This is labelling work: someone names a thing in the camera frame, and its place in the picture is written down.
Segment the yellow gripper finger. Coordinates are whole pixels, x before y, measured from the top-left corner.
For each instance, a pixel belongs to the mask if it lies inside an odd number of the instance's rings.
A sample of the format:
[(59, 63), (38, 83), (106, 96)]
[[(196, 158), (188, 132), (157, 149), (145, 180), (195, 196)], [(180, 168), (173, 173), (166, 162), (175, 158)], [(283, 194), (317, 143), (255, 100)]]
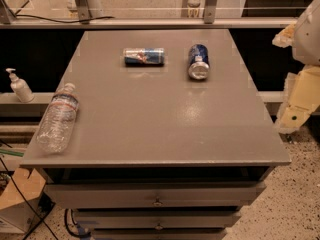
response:
[(291, 46), (293, 58), (304, 64), (298, 74), (287, 75), (275, 122), (279, 133), (291, 134), (320, 106), (320, 29), (309, 23), (290, 24), (275, 35), (272, 44)]

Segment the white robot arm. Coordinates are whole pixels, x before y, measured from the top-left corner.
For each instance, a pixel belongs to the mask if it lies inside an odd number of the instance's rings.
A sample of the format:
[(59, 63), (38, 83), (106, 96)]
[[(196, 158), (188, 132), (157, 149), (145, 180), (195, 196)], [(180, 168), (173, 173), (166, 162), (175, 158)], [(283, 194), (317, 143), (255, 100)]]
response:
[(275, 128), (281, 134), (297, 131), (320, 106), (320, 0), (313, 0), (295, 24), (272, 40), (281, 48), (292, 47), (292, 56), (304, 67), (285, 79), (283, 102)]

